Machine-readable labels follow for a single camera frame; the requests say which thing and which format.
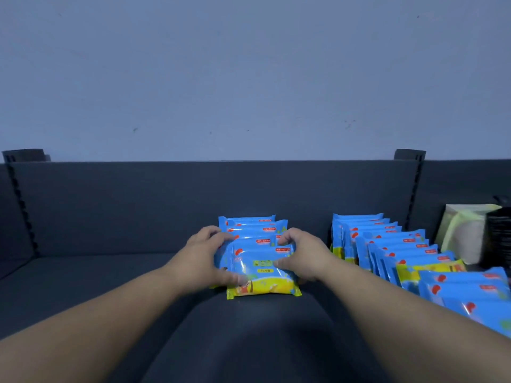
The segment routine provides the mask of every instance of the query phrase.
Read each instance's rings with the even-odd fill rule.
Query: person's left hand
[[[188,294],[217,285],[242,285],[246,277],[241,274],[217,269],[213,257],[218,248],[234,236],[216,226],[204,227],[192,235],[184,246],[162,271],[172,277],[180,294]]]

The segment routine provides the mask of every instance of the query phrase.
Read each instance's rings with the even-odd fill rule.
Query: person's left arm
[[[0,341],[2,381],[100,382],[180,296],[241,276],[213,265],[233,236],[204,227],[165,266]]]

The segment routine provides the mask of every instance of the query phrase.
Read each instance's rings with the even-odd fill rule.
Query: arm
[[[278,243],[292,240],[296,252],[275,266],[331,289],[396,381],[509,380],[510,339],[334,257],[307,232],[289,229]]]
[[[219,231],[205,227],[162,268],[3,339],[2,381],[105,380],[180,296],[212,284],[243,282],[238,275],[213,266],[217,248],[233,238]]]

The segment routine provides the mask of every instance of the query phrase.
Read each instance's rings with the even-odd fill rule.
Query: row of blue packages
[[[404,232],[383,213],[337,215],[332,252],[410,292],[511,337],[511,292],[503,268],[467,272],[451,251],[439,253],[425,230]]]
[[[292,255],[293,244],[278,245],[281,234],[287,230],[287,220],[270,217],[226,218],[219,217],[223,232],[234,235],[234,240],[224,243],[215,254],[215,266],[243,274],[247,283],[229,286],[227,299],[234,297],[279,293],[301,296],[296,276],[277,269],[273,261]]]

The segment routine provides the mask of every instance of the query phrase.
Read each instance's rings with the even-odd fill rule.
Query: wall
[[[511,0],[1,0],[0,150],[511,158]]]

